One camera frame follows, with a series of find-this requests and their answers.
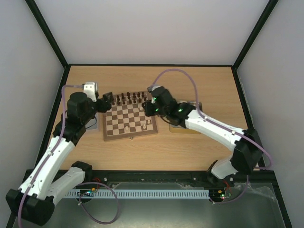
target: wire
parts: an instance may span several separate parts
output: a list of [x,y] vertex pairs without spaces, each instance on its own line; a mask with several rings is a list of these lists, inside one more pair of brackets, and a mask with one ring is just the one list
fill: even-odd
[[247,190],[247,188],[248,188],[248,185],[249,185],[249,176],[247,175],[247,180],[246,180],[246,185],[245,185],[244,190],[241,192],[241,194],[239,194],[239,195],[238,195],[237,197],[235,197],[234,199],[229,200],[229,201],[225,201],[225,202],[214,202],[211,198],[209,198],[209,200],[212,202],[212,204],[226,204],[226,203],[235,202],[235,201],[237,201],[239,198],[241,198],[241,197],[245,194],[245,192],[246,192],[246,190]]
[[78,184],[77,186],[82,186],[82,185],[87,185],[87,184],[98,184],[100,186],[103,186],[105,187],[106,189],[109,189],[112,194],[114,195],[115,199],[116,199],[116,203],[117,203],[117,212],[116,212],[116,215],[115,217],[109,221],[109,222],[102,222],[102,221],[99,221],[97,219],[95,219],[88,211],[87,209],[85,208],[85,206],[82,204],[81,202],[81,197],[83,197],[83,194],[80,195],[79,199],[78,199],[78,205],[81,206],[81,208],[85,211],[85,213],[88,215],[88,217],[93,220],[94,222],[98,223],[98,224],[101,224],[101,225],[108,225],[108,224],[111,224],[111,223],[114,223],[117,219],[118,219],[118,216],[120,214],[120,204],[119,204],[119,201],[118,201],[118,197],[116,195],[116,193],[113,191],[113,189],[111,189],[109,186],[105,185],[105,184],[102,184],[102,183],[99,183],[99,182],[86,182],[86,183],[81,183],[81,184]]
[[[64,93],[66,87],[82,88],[82,85],[80,85],[80,86],[79,85],[64,85],[64,86],[62,86],[62,88],[61,88],[61,97],[62,97],[62,104],[63,104],[62,105],[62,109],[63,109],[62,113],[66,113],[66,101],[65,101],[65,93]],[[58,145],[60,144],[62,136],[63,136],[63,133],[64,133],[65,126],[66,126],[66,119],[62,118],[61,132],[60,132],[58,141],[56,142],[55,146],[50,151],[51,153],[53,153],[56,150],[56,148],[58,147]],[[21,198],[21,201],[20,201],[20,204],[19,204],[19,209],[18,209],[18,226],[19,226],[19,228],[23,228],[22,222],[21,222],[21,214],[22,214],[22,208],[23,208],[23,204],[24,204],[25,198],[28,195],[30,189],[32,188],[33,184],[36,181],[37,176],[39,175],[39,173],[42,170],[42,168],[44,167],[44,165],[47,163],[47,161],[50,158],[50,156],[51,156],[50,154],[47,155],[45,157],[45,159],[42,161],[42,163],[38,167],[36,173],[34,174],[32,180],[30,182],[30,186],[27,187],[27,189],[25,190],[25,192],[24,192],[24,194],[23,194],[23,196]]]
[[[195,92],[196,110],[197,110],[198,114],[199,114],[205,121],[207,121],[207,122],[209,122],[209,123],[211,123],[211,124],[213,124],[213,125],[215,125],[215,126],[217,126],[217,127],[219,127],[219,128],[222,128],[222,129],[224,129],[224,130],[226,130],[226,131],[228,131],[228,132],[230,132],[230,133],[233,132],[233,130],[231,130],[230,128],[228,128],[228,127],[226,127],[226,126],[223,126],[223,125],[221,125],[221,124],[219,124],[219,123],[217,123],[217,122],[215,122],[215,121],[209,119],[209,118],[200,110],[200,106],[199,106],[199,95],[198,95],[198,90],[197,90],[197,88],[196,88],[196,84],[195,84],[193,78],[192,78],[187,72],[185,72],[185,71],[183,71],[183,70],[180,70],[180,69],[167,69],[167,70],[164,70],[163,72],[161,72],[161,73],[156,77],[156,79],[154,80],[154,82],[152,83],[152,85],[150,86],[150,88],[152,88],[152,87],[155,85],[155,83],[157,82],[157,80],[158,80],[163,74],[165,74],[165,73],[167,73],[167,72],[170,72],[170,71],[178,71],[178,72],[181,72],[181,73],[183,73],[185,76],[187,76],[187,77],[190,79],[190,81],[192,82],[192,85],[193,85],[193,87],[194,87],[194,92]],[[252,143],[252,144],[253,144],[254,146],[256,146],[258,149],[260,149],[260,150],[267,156],[267,158],[269,159],[269,165],[268,165],[268,166],[266,166],[266,167],[255,167],[255,169],[267,170],[267,169],[269,169],[269,168],[272,166],[272,163],[273,163],[273,162],[272,162],[272,158],[271,158],[270,154],[269,154],[263,147],[261,147],[261,146],[260,146],[259,144],[257,144],[255,141],[253,141],[252,139],[248,138],[247,136],[245,136],[245,135],[243,135],[243,134],[240,134],[240,133],[238,133],[238,132],[234,132],[234,134],[236,134],[237,136],[239,136],[239,137],[241,137],[241,138],[247,140],[248,142]]]
[[167,124],[171,124],[170,122],[166,121],[162,116],[160,116],[160,118],[161,118],[164,122],[166,122]]
[[228,189],[228,190],[230,191],[230,193],[232,194],[231,188],[230,188],[229,184],[227,183],[227,181],[226,181],[225,179],[223,179],[223,182],[227,185],[227,189]]
[[94,116],[94,119],[95,119],[95,123],[92,124],[91,126],[86,127],[85,129],[88,129],[88,128],[90,128],[90,127],[93,127],[93,126],[97,123],[97,118],[96,118],[96,116]]

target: chess board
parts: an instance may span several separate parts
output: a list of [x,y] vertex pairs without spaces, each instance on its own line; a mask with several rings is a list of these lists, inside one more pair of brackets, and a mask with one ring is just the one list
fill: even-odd
[[133,139],[138,136],[157,134],[155,117],[147,117],[144,110],[140,110],[144,99],[151,99],[151,96],[148,91],[139,91],[139,93],[140,97],[136,96],[135,99],[132,95],[133,92],[130,93],[131,104],[127,99],[127,93],[125,93],[125,104],[122,102],[121,94],[119,95],[119,104],[117,104],[117,95],[113,95],[112,109],[103,113],[104,141],[123,138]]

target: black frame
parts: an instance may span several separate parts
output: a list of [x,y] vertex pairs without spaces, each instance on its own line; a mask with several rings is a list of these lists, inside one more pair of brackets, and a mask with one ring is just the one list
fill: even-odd
[[[44,152],[46,151],[46,148],[48,146],[48,140],[52,133],[52,128],[55,123],[55,118],[57,115],[57,111],[59,109],[59,104],[61,100],[61,87],[65,85],[67,81],[67,77],[70,71],[71,66],[131,66],[131,67],[230,67],[236,87],[237,92],[240,98],[240,102],[242,105],[242,109],[244,112],[245,120],[248,127],[253,127],[251,115],[245,100],[245,96],[243,93],[243,89],[238,77],[237,69],[242,63],[243,59],[245,58],[247,52],[249,51],[250,47],[254,43],[256,37],[258,36],[259,32],[261,31],[263,25],[267,21],[268,17],[270,16],[271,12],[273,11],[274,7],[276,6],[278,0],[269,0],[267,3],[263,13],[261,14],[259,20],[257,21],[255,27],[253,28],[250,36],[248,37],[246,43],[244,44],[241,52],[239,53],[234,65],[167,65],[167,64],[68,64],[65,57],[63,56],[55,38],[53,37],[46,21],[44,20],[38,6],[36,5],[34,0],[25,0],[28,7],[30,8],[31,12],[33,13],[34,17],[37,20],[37,23],[41,27],[42,31],[44,32],[46,38],[48,39],[51,47],[53,48],[55,54],[57,55],[60,63],[62,64],[64,68],[64,72],[62,75],[62,79],[57,91],[57,95],[55,98],[55,102],[50,114],[50,118],[47,124],[47,128],[42,140],[42,144],[37,156],[36,164],[39,162],[41,157],[43,156]],[[259,161],[259,166],[265,166],[265,163],[263,159]],[[27,170],[25,174],[25,179],[27,176],[32,172],[32,170]],[[56,179],[61,177],[66,170],[60,170],[58,174],[56,175]],[[100,177],[101,180],[103,180],[104,177],[107,178],[107,182],[146,182],[145,180],[149,180],[149,182],[178,182],[178,183],[187,183],[192,186],[200,186],[204,187],[206,189],[213,189],[210,184],[204,181],[200,181],[200,177],[206,175],[206,171],[93,171],[93,175]],[[246,176],[237,173],[234,177],[234,181],[236,182],[246,182]],[[273,171],[254,171],[252,175],[250,175],[250,182],[255,183],[272,183],[275,196],[278,200],[279,207],[283,216],[283,220],[285,223],[285,226],[287,228],[291,228],[291,222],[289,219],[289,216],[287,214],[287,210],[281,195],[280,188],[278,186],[275,173]],[[6,228],[12,228],[13,224],[15,222],[16,217],[11,214],[9,221],[7,223]]]

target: white wall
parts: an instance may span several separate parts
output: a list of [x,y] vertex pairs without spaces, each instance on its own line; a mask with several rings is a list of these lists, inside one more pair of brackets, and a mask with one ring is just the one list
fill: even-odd
[[69,63],[233,64],[268,0],[36,0]]
[[238,70],[295,228],[304,224],[303,9],[303,0],[279,1]]
[[0,227],[5,195],[33,168],[63,73],[24,0],[0,7]]

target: wooden table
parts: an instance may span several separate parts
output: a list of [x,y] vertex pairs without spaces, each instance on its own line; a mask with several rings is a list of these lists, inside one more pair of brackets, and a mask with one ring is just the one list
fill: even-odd
[[[69,85],[86,81],[98,82],[99,94],[141,91],[151,85],[156,76],[170,67],[158,66],[72,66],[67,78]],[[203,111],[222,122],[246,129],[238,92],[230,67],[178,67],[193,77],[197,84]],[[169,72],[157,82],[169,89],[176,99],[194,100],[190,80],[179,72]],[[77,89],[67,88],[66,98]],[[60,104],[55,125],[60,120]],[[215,160],[227,157],[230,151],[217,141],[202,134],[177,134],[167,123],[156,118],[158,134],[133,140],[103,141],[99,131],[86,132],[68,155],[61,169],[83,161],[94,170],[202,171]]]

